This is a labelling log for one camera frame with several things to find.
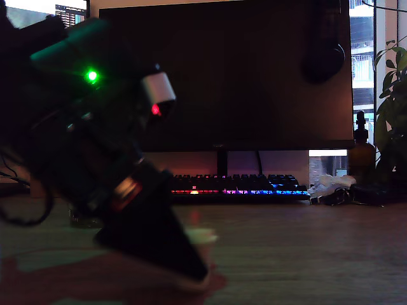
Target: black wire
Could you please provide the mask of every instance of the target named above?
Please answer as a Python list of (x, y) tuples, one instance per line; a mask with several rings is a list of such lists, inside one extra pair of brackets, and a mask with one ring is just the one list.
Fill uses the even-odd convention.
[(10, 166), (7, 165), (6, 159), (4, 158), (3, 155), (1, 155), (1, 159), (2, 159), (3, 164), (5, 165), (5, 167), (6, 167), (7, 169), (11, 170), (11, 171), (14, 173), (14, 175), (15, 175), (16, 177), (18, 177), (17, 172), (16, 172), (14, 169), (12, 169)]
[(50, 191), (50, 188), (48, 186), (44, 186), (43, 188), (46, 193), (46, 199), (45, 199), (45, 211), (44, 214), (36, 220), (23, 220), (20, 218), (10, 218), (10, 216), (7, 214), (7, 212), (3, 209), (3, 207), (0, 205), (0, 219), (9, 223), (9, 224), (14, 224), (16, 226), (20, 227), (34, 227), (42, 223), (45, 219), (48, 218), (48, 216), (51, 214), (52, 208), (54, 207), (54, 200), (52, 197), (52, 192)]
[(0, 172), (0, 176), (5, 177), (7, 179), (14, 180), (14, 181), (16, 181), (16, 182), (18, 182), (20, 184), (25, 185), (25, 186), (31, 186), (30, 182), (27, 182), (27, 181), (25, 181), (25, 180), (23, 180), (21, 178), (18, 178), (18, 177), (13, 177), (13, 176), (11, 176), (11, 175), (9, 175), (7, 173)]
[(372, 7), (372, 8), (380, 8), (381, 10), (386, 10), (386, 11), (399, 11), (399, 12), (401, 12), (401, 13), (407, 13), (407, 11), (405, 11), (405, 10), (400, 10), (400, 9), (398, 9), (398, 8), (385, 8), (385, 7), (383, 7), (383, 6), (377, 6), (377, 5), (368, 4), (368, 3), (366, 3), (365, 1), (362, 1), (362, 3), (365, 4), (365, 5), (367, 5), (367, 6), (370, 6), (370, 7)]
[(262, 175), (263, 174), (263, 166), (261, 165), (260, 152), (255, 151), (255, 153), (256, 153), (257, 163), (258, 163), (258, 166), (259, 166), (259, 175)]

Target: bottle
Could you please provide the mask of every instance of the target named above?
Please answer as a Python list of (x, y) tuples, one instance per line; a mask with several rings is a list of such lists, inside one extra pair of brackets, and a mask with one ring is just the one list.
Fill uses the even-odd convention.
[(364, 112), (357, 113), (357, 129), (354, 131), (355, 147), (349, 150), (348, 174), (356, 179), (358, 184), (367, 183), (376, 166), (376, 149), (368, 143), (369, 133), (364, 128), (366, 120)]

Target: rgb keyboard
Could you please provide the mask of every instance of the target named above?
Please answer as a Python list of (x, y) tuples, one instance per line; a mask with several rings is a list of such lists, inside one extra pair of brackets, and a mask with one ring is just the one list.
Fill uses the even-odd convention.
[(170, 186), (174, 203), (267, 203), (310, 198), (307, 187), (292, 175), (175, 175)]

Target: desk surface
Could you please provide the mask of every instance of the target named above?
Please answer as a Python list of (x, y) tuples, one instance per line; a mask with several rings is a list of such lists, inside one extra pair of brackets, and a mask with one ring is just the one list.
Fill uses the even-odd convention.
[[(28, 198), (15, 210), (36, 209)], [(210, 290), (165, 287), (121, 255), (95, 248), (95, 230), (68, 226), (61, 203), (41, 226), (1, 225), (0, 304), (407, 304), (407, 205), (176, 207), (217, 230)]]

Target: monitor screen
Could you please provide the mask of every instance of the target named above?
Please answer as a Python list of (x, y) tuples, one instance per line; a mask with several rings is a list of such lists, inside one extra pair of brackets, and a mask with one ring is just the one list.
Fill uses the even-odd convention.
[[(350, 20), (338, 17), (346, 59), (313, 85), (301, 61), (315, 41), (310, 1), (221, 1), (100, 10), (177, 95), (145, 151), (348, 148), (353, 141)], [(348, 12), (347, 1), (341, 1)]]
[(60, 16), (66, 27), (88, 16), (87, 0), (6, 0), (7, 17), (19, 29), (40, 22), (48, 15)]

